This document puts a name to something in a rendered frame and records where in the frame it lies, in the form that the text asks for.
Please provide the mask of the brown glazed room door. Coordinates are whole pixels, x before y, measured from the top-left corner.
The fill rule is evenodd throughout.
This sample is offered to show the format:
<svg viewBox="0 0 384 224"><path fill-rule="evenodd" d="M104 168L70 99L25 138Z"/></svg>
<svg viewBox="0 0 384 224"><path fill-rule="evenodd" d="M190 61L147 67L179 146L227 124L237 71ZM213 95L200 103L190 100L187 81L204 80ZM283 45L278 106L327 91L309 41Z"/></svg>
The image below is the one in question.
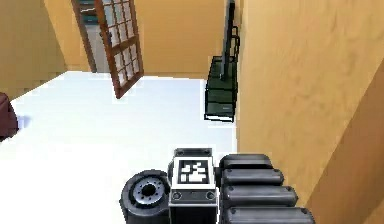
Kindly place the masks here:
<svg viewBox="0 0 384 224"><path fill-rule="evenodd" d="M134 0L94 0L115 97L144 75Z"/></svg>

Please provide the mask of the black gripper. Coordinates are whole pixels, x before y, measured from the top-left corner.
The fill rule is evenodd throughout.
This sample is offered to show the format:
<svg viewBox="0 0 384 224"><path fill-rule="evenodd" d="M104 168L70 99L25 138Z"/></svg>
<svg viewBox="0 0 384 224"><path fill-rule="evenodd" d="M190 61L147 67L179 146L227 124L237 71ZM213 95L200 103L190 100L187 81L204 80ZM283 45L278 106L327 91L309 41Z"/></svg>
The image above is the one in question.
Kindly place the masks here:
<svg viewBox="0 0 384 224"><path fill-rule="evenodd" d="M125 224L170 224L167 173L144 170L125 184L119 204Z"/></svg>

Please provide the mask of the dark red sofa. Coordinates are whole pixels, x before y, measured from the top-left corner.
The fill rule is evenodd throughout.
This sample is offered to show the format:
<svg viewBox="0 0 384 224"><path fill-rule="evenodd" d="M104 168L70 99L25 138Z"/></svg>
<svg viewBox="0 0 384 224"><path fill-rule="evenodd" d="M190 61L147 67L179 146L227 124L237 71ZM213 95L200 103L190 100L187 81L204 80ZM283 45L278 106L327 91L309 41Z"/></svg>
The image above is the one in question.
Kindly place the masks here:
<svg viewBox="0 0 384 224"><path fill-rule="evenodd" d="M9 97L0 92L0 142L13 137L19 130L16 113Z"/></svg>

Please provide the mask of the black television set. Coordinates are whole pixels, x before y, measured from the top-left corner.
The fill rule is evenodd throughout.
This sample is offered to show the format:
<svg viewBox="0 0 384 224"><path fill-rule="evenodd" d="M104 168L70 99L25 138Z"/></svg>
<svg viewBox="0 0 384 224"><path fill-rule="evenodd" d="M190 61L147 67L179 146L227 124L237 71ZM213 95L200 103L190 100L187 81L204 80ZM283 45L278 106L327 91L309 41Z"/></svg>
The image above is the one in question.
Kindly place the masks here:
<svg viewBox="0 0 384 224"><path fill-rule="evenodd" d="M222 47L221 67L220 67L220 79L222 81L224 81L228 76L235 9L236 9L235 0L226 0L223 47Z"/></svg>

